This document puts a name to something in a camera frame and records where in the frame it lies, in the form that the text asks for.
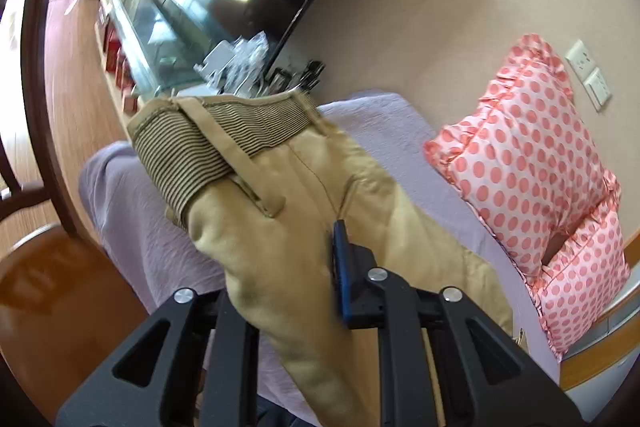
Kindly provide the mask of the khaki tan pants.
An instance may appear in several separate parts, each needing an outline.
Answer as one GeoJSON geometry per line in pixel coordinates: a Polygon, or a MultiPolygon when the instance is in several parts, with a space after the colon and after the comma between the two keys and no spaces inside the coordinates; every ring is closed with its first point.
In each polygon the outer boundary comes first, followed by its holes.
{"type": "Polygon", "coordinates": [[[456,286],[506,332],[513,313],[492,266],[418,206],[298,91],[268,98],[153,100],[132,145],[172,220],[224,268],[256,326],[323,426],[374,426],[378,340],[337,316],[332,228],[412,286],[456,286]]]}

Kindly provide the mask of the lavender bed sheet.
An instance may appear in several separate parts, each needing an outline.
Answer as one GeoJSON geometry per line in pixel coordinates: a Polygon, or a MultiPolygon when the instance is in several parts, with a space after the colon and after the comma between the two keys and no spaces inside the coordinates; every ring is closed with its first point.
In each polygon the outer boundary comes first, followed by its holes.
{"type": "MultiPolygon", "coordinates": [[[[552,379],[560,376],[523,279],[471,208],[425,161],[433,130],[400,95],[383,93],[314,106],[348,134],[404,189],[413,204],[495,270],[513,313],[513,338],[552,379]]],[[[131,138],[99,150],[81,171],[79,194],[108,257],[149,311],[183,287],[227,289],[224,268],[198,251],[146,172],[131,138]]],[[[260,333],[257,391],[294,416],[323,426],[260,333]]]]}

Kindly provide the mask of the pink polka dot pillow right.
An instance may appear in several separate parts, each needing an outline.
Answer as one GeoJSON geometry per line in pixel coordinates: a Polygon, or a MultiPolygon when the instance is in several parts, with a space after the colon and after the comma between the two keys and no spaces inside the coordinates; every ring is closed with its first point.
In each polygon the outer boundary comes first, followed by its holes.
{"type": "Polygon", "coordinates": [[[604,200],[545,265],[532,296],[549,347],[560,359],[629,279],[617,206],[604,200]]]}

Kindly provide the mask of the pink polka dot pillow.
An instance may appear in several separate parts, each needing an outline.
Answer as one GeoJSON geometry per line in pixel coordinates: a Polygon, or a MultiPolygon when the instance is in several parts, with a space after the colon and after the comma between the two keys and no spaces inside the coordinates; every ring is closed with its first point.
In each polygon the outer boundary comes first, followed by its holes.
{"type": "Polygon", "coordinates": [[[617,206],[604,200],[545,265],[532,296],[549,347],[560,359],[629,279],[617,206]]]}
{"type": "Polygon", "coordinates": [[[475,112],[442,127],[424,154],[528,281],[539,277],[552,239],[572,234],[605,199],[620,199],[562,60],[537,34],[512,46],[475,112]]]}

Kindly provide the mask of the wooden chair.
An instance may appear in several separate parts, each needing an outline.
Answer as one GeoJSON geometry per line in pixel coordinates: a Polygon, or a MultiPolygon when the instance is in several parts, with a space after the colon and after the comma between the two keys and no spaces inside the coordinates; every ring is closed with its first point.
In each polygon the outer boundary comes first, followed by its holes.
{"type": "MultiPolygon", "coordinates": [[[[6,6],[8,0],[1,0],[6,6]]],[[[40,180],[23,184],[17,180],[6,152],[1,153],[1,178],[6,191],[1,195],[1,218],[17,211],[50,202],[64,231],[89,242],[91,235],[70,197],[58,155],[56,155],[47,106],[44,75],[44,37],[49,0],[25,0],[21,29],[21,83],[30,145],[40,180]]]]}

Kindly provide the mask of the pink polka dot pillow left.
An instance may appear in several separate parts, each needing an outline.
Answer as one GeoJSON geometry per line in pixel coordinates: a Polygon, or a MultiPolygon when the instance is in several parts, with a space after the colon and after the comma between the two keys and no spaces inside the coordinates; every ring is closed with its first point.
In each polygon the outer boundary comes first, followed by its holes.
{"type": "Polygon", "coordinates": [[[537,34],[512,46],[475,112],[442,127],[424,154],[528,281],[539,277],[552,239],[572,234],[605,199],[620,199],[562,60],[537,34]]]}

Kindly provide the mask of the crumpled clear plastic bag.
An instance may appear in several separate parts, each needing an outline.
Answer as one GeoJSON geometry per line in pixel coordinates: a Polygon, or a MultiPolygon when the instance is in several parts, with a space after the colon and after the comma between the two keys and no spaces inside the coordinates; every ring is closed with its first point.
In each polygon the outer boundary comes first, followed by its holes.
{"type": "Polygon", "coordinates": [[[233,43],[233,56],[222,71],[221,93],[251,98],[259,90],[269,54],[269,40],[261,31],[233,43]]]}

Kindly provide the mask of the glass-top TV stand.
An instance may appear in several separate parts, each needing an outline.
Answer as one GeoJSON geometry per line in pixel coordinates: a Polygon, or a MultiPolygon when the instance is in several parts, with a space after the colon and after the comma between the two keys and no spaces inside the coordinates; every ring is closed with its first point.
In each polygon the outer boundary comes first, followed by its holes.
{"type": "Polygon", "coordinates": [[[139,103],[204,82],[202,54],[171,23],[167,0],[100,0],[129,65],[139,103]]]}

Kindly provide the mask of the white wall light switch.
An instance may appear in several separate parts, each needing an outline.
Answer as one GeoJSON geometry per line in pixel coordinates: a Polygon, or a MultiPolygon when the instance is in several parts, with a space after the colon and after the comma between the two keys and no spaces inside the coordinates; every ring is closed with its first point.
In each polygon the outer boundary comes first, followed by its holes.
{"type": "Polygon", "coordinates": [[[612,98],[612,92],[608,87],[608,83],[605,80],[602,70],[599,67],[593,69],[582,85],[584,86],[594,109],[597,112],[601,112],[601,110],[605,108],[606,104],[608,104],[608,101],[610,101],[610,98],[612,98]]]}

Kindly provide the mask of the white wall power socket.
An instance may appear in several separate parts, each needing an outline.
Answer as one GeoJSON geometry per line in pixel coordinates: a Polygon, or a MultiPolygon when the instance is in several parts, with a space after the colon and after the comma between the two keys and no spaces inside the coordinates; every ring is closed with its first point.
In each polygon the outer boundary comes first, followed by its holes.
{"type": "Polygon", "coordinates": [[[577,40],[572,45],[565,58],[580,82],[585,82],[597,67],[596,61],[582,40],[577,40]]]}

